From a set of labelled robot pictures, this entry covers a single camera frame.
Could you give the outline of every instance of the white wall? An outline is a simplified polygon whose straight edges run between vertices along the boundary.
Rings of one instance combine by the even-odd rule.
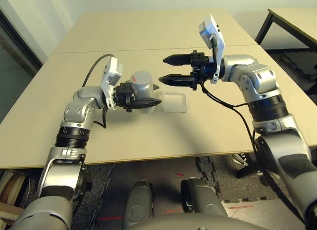
[[[0,7],[42,61],[83,12],[225,8],[255,38],[269,7],[317,7],[317,0],[0,0]],[[306,47],[273,25],[264,48]]]

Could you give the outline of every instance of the silver cylinder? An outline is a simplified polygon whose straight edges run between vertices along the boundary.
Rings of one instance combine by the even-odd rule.
[[[154,97],[153,80],[149,72],[137,71],[131,75],[131,86],[136,100]],[[151,113],[154,106],[146,109],[139,109],[141,113]]]

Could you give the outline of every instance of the black table leg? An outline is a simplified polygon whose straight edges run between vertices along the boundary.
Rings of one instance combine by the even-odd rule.
[[[260,172],[260,167],[254,153],[247,153],[245,156],[247,158],[246,162],[249,165],[236,171],[236,176],[238,179],[245,178]]]
[[[263,23],[263,25],[262,25],[262,27],[261,27],[261,29],[260,29],[260,31],[259,31],[259,33],[258,33],[258,35],[257,35],[257,37],[256,37],[256,39],[255,39],[258,44],[262,43],[265,35],[267,34],[269,28],[272,25],[272,22],[273,22],[272,21],[272,16],[273,15],[269,12],[267,17],[266,17],[266,19],[265,19],[265,21],[264,21],[264,23]]]

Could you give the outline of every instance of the red marking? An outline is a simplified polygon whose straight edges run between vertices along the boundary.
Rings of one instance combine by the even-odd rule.
[[[245,208],[254,208],[254,205],[245,205],[245,206],[229,207],[228,209],[245,209]]]
[[[121,219],[123,219],[122,216],[116,216],[116,217],[98,218],[97,221],[112,221],[112,220],[121,220]]]
[[[173,214],[173,213],[181,213],[183,209],[170,209],[163,211],[164,214]]]

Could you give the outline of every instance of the cylindrical object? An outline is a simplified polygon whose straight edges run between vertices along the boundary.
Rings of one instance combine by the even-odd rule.
[[[254,121],[275,120],[288,116],[282,95],[248,103]]]
[[[60,127],[55,147],[86,148],[89,130],[76,127]]]
[[[137,71],[131,75],[131,86],[136,100],[154,97],[152,76],[146,71]],[[146,109],[139,109],[141,113],[151,113],[154,106]]]

